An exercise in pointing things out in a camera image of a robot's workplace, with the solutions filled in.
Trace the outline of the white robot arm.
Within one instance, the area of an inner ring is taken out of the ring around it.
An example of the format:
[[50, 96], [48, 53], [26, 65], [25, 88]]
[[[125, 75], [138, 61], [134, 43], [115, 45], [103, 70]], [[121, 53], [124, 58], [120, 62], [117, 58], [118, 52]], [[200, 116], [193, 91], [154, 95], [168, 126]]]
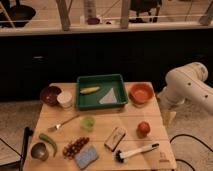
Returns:
[[205, 84], [207, 78], [208, 70], [200, 62], [174, 68], [166, 74], [166, 86], [157, 94], [165, 127], [176, 116], [174, 107], [183, 104], [186, 99], [213, 114], [213, 88]]

